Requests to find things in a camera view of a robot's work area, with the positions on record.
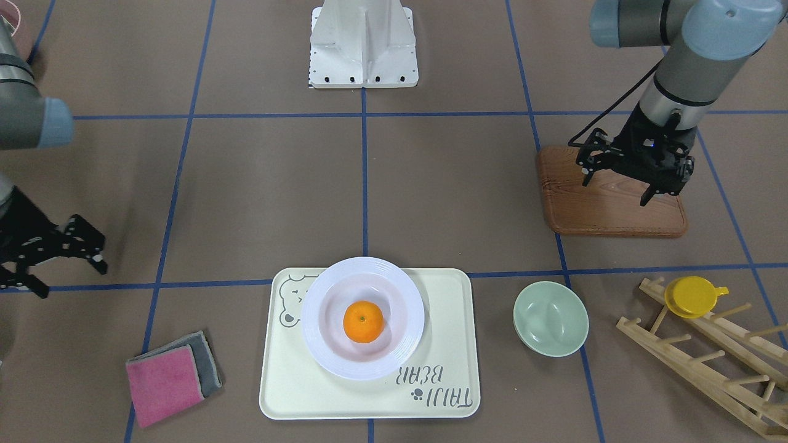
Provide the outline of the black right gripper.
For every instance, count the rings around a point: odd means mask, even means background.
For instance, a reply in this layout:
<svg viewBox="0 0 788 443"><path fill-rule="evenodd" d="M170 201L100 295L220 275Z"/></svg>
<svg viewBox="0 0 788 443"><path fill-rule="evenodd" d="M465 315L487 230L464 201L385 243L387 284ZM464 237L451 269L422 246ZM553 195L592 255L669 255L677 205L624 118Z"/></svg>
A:
<svg viewBox="0 0 788 443"><path fill-rule="evenodd" d="M14 269L1 268L3 290L27 289L47 299L50 286L30 268L54 258L84 259L101 275L109 270L102 257L106 238L99 230L79 214L62 225L51 222L17 186L10 187L2 200L1 239L2 264L14 264Z"/></svg>

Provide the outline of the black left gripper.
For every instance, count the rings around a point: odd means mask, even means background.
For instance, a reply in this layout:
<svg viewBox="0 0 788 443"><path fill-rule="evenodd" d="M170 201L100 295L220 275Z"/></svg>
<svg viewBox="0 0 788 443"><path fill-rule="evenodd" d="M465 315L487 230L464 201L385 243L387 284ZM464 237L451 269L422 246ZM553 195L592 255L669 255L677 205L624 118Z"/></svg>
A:
<svg viewBox="0 0 788 443"><path fill-rule="evenodd" d="M692 177L695 160L690 151L697 129L677 129L679 121L679 114L672 113L666 126L659 126L638 105L616 137L616 148L623 153L616 173L648 184L641 207L657 193L678 196Z"/></svg>

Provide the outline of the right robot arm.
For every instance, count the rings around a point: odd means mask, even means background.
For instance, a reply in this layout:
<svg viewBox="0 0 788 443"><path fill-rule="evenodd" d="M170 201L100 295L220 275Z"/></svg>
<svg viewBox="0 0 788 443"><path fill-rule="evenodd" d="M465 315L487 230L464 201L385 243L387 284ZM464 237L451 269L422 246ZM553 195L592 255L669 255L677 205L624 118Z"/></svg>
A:
<svg viewBox="0 0 788 443"><path fill-rule="evenodd" d="M3 151L56 148L71 143L74 122L67 104L41 95L31 66L12 39L11 23L2 18L1 148ZM7 176L1 191L2 289L27 289L41 299L50 287L30 273L32 266L54 258L86 260L99 274L109 268L102 257L103 233L79 214L58 225Z"/></svg>

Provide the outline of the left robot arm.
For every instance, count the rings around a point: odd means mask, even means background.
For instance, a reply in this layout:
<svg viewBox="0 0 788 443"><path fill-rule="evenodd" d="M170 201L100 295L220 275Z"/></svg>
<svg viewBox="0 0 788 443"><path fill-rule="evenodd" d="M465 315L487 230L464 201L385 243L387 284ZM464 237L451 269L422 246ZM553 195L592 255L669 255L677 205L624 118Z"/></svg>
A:
<svg viewBox="0 0 788 443"><path fill-rule="evenodd" d="M668 48L616 137L596 128L577 155L594 173L647 184L640 204L677 196L692 177L698 124L786 17L785 1L596 1L589 33L599 47Z"/></svg>

